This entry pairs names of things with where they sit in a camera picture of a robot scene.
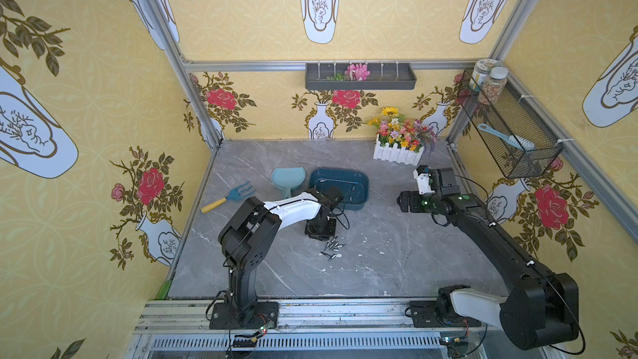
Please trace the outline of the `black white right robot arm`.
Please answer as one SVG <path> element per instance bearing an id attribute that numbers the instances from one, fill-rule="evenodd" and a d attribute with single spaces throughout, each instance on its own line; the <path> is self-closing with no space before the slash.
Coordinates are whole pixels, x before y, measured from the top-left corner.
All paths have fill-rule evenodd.
<path id="1" fill-rule="evenodd" d="M 578 317 L 578 285 L 536 261 L 497 222 L 487 205 L 464 194 L 453 169 L 418 166 L 417 190 L 397 199 L 402 212 L 445 217 L 483 252 L 503 279 L 506 298 L 479 292 L 466 284 L 439 290 L 432 304 L 410 302 L 413 324 L 421 327 L 428 312 L 444 326 L 470 320 L 502 330 L 515 347 L 531 350 L 570 342 L 583 334 Z"/>

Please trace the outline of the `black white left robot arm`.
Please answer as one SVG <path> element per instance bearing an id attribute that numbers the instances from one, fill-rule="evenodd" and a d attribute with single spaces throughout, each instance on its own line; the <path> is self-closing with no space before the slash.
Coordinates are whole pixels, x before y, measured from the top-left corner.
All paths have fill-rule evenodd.
<path id="1" fill-rule="evenodd" d="M 337 216 L 333 211 L 343 194 L 332 187 L 324 192 L 307 189 L 302 194 L 279 201 L 246 199 L 219 234 L 224 264 L 229 269 L 229 287 L 224 298 L 215 299 L 207 309 L 212 312 L 209 328 L 248 329 L 261 317 L 277 324 L 279 304 L 258 299 L 256 277 L 280 229 L 305 221 L 312 232 L 333 235 Z"/>

